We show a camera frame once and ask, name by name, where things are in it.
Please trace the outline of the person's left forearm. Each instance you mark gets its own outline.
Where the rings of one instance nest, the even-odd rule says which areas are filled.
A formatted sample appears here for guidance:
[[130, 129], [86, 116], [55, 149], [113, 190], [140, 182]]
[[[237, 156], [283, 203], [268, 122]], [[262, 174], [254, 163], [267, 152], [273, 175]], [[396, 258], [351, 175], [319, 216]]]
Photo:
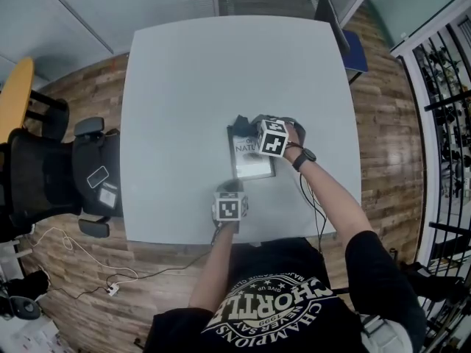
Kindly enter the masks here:
[[233, 236], [239, 222], [225, 222], [218, 229], [201, 275], [194, 287], [188, 306], [216, 312], [225, 297]]

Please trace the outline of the person's right forearm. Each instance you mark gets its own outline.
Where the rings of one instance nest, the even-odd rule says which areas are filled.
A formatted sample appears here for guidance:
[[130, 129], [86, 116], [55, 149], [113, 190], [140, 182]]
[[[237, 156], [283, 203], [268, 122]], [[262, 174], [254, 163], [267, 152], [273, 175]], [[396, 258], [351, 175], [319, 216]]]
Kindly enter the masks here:
[[358, 202], [320, 165], [306, 160], [299, 170], [318, 198], [345, 249], [357, 234], [373, 231]]

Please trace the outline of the black framed picture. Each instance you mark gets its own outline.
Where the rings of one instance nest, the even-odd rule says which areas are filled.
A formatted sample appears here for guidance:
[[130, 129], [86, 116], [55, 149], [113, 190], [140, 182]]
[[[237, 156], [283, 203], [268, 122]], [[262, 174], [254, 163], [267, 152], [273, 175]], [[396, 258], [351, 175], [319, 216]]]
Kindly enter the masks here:
[[240, 180], [275, 177], [273, 160], [258, 153], [258, 144], [254, 137], [241, 137], [233, 133], [233, 127], [227, 127], [233, 177]]

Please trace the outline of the black wristwatch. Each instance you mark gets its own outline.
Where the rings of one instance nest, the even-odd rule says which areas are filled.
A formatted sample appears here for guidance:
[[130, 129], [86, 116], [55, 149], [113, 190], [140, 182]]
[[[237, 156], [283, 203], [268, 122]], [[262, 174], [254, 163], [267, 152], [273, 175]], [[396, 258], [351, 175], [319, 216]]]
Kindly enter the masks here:
[[302, 148], [300, 154], [297, 156], [297, 158], [293, 162], [293, 168], [297, 171], [300, 172], [300, 168], [304, 162], [316, 162], [316, 155], [309, 149]]

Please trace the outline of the orange round table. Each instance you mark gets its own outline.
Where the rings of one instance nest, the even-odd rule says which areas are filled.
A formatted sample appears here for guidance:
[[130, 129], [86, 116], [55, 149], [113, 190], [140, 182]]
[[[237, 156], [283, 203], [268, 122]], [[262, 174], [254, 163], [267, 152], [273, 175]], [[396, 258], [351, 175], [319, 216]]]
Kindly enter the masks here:
[[0, 92], [0, 143], [6, 143], [10, 133], [22, 127], [33, 79], [34, 62], [31, 57], [22, 59], [8, 76]]

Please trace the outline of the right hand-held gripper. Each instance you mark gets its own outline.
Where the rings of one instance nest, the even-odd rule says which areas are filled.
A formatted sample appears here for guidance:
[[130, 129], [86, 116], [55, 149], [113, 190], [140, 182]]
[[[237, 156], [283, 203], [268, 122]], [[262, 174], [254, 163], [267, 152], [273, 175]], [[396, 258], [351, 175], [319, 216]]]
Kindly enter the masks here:
[[282, 157], [288, 143], [286, 124], [294, 123], [292, 118], [258, 115], [252, 123], [256, 125], [257, 153], [270, 157]]

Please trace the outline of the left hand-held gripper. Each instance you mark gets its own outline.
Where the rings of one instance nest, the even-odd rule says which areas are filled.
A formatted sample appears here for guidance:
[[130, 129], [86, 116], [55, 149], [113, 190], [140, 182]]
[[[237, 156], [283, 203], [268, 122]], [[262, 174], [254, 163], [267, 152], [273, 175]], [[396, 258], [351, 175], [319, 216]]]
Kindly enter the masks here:
[[247, 194], [240, 179], [220, 184], [213, 196], [214, 221], [240, 221], [247, 215]]

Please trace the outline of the smartphone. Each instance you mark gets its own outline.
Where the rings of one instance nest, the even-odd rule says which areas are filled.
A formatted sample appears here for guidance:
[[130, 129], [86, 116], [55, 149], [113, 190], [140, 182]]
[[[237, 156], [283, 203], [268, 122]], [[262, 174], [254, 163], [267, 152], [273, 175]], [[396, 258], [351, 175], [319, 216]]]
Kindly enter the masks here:
[[108, 170], [102, 165], [87, 177], [87, 183], [91, 189], [102, 184], [109, 177]]

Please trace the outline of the light grey shorts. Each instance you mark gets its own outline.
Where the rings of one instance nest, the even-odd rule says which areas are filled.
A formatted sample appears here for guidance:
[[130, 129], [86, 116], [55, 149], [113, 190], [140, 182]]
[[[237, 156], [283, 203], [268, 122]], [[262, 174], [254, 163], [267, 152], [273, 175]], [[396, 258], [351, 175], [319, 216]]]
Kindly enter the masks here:
[[413, 353], [405, 328], [379, 315], [360, 314], [361, 341], [369, 353]]

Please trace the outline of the white badge card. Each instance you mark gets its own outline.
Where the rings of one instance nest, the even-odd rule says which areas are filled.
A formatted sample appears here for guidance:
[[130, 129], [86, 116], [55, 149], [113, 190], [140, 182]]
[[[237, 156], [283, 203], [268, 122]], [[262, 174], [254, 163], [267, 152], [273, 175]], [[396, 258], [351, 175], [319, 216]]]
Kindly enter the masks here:
[[99, 202], [114, 209], [118, 200], [118, 188], [108, 182], [103, 182], [99, 189]]

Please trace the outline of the grey table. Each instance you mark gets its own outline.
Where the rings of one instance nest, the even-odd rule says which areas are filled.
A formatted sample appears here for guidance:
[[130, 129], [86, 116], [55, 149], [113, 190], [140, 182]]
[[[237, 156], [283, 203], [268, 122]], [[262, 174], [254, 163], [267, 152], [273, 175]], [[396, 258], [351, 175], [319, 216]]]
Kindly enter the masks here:
[[329, 24], [240, 15], [137, 31], [121, 111], [127, 239], [209, 243], [214, 192], [233, 176], [227, 128], [261, 114], [298, 121], [318, 164], [361, 198], [353, 100]]

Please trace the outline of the black bag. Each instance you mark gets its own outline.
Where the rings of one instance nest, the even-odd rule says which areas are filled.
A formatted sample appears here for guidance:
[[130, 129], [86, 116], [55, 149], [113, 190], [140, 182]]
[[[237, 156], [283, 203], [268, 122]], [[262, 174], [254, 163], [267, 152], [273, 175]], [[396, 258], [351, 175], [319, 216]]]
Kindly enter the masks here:
[[36, 300], [49, 289], [49, 276], [44, 270], [27, 274], [23, 279], [12, 279], [6, 283], [9, 296], [21, 296]]

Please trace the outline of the blue chair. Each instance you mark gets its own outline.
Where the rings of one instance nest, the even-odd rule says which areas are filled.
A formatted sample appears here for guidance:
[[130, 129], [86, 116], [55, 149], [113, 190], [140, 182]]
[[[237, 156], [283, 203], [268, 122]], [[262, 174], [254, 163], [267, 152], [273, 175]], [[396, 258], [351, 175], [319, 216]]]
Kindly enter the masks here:
[[330, 24], [347, 72], [348, 82], [351, 85], [369, 70], [359, 36], [341, 28], [331, 0], [318, 0], [314, 19]]

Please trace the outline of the person's right hand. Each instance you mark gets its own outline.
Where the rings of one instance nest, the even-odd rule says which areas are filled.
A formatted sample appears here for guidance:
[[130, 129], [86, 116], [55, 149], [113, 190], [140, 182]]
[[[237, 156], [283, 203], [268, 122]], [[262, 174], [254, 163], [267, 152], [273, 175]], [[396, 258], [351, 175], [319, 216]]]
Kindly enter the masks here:
[[294, 126], [290, 123], [286, 123], [286, 130], [288, 133], [288, 143], [283, 156], [290, 163], [293, 163], [302, 154], [302, 146], [300, 145], [299, 136]]

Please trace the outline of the black printed t-shirt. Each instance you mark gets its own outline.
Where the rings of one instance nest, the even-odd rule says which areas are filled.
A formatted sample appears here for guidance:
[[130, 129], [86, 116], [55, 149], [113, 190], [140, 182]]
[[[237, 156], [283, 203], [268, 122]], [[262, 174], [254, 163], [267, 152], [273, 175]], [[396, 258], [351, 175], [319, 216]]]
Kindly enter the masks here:
[[369, 353], [360, 314], [397, 322], [420, 353], [425, 313], [379, 237], [357, 234], [345, 262], [351, 305], [332, 291], [322, 256], [306, 239], [238, 244], [217, 311], [157, 314], [143, 353]]

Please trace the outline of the black swivel chair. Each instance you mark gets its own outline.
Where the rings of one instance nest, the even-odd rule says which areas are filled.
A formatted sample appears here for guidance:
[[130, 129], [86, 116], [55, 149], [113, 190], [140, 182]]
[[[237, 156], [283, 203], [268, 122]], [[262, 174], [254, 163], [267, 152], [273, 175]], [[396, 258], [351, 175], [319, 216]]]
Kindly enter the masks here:
[[469, 288], [461, 277], [434, 276], [419, 262], [412, 264], [400, 262], [399, 268], [415, 294], [430, 299], [432, 302], [448, 300], [455, 304], [469, 294]]

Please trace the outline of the dark grey cloth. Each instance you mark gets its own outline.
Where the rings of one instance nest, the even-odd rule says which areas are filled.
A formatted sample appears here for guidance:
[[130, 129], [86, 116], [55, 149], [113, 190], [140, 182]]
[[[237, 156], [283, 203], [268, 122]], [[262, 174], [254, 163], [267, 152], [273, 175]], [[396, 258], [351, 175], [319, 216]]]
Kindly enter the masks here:
[[250, 121], [247, 117], [238, 115], [234, 123], [228, 127], [232, 136], [237, 137], [252, 137], [258, 136], [258, 124]]

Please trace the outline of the black office chair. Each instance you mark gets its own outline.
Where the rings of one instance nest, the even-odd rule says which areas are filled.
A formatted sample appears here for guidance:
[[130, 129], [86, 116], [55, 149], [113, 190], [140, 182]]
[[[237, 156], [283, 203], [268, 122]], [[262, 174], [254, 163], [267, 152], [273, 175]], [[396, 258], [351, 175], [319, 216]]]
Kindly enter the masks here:
[[[101, 184], [91, 189], [87, 183], [102, 165], [110, 175], [104, 182], [118, 188], [114, 209], [99, 202]], [[0, 243], [29, 234], [47, 218], [83, 213], [97, 217], [78, 220], [80, 231], [95, 238], [108, 237], [109, 220], [124, 215], [119, 130], [106, 130], [99, 116], [76, 123], [68, 143], [14, 129], [0, 144]]]

